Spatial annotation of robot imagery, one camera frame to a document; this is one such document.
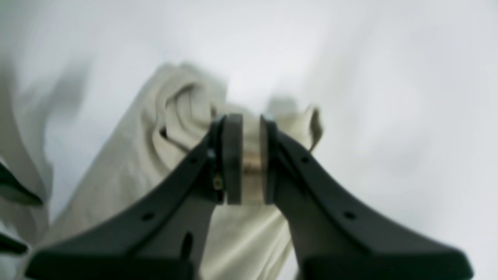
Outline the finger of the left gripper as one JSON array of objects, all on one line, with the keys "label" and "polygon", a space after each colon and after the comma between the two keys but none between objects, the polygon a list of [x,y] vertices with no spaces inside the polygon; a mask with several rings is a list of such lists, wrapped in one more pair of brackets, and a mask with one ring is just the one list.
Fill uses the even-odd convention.
[{"label": "finger of the left gripper", "polygon": [[0,233],[0,252],[2,254],[23,255],[28,251],[28,246],[7,234]]},{"label": "finger of the left gripper", "polygon": [[43,201],[25,188],[3,163],[0,163],[0,195],[13,203],[29,206],[43,205]]}]

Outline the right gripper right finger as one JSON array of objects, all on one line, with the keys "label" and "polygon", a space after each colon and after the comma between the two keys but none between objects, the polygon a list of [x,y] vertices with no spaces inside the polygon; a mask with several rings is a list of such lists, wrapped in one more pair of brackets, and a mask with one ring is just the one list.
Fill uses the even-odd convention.
[{"label": "right gripper right finger", "polygon": [[342,188],[313,155],[260,117],[263,197],[288,221],[302,280],[470,280],[457,248],[379,214]]}]

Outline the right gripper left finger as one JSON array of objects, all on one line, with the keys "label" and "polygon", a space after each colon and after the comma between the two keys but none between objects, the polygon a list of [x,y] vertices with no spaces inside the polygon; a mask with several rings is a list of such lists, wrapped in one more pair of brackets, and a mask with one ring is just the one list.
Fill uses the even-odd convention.
[{"label": "right gripper left finger", "polygon": [[126,211],[32,257],[33,280],[194,280],[217,205],[242,202],[243,117],[220,115],[199,145]]}]

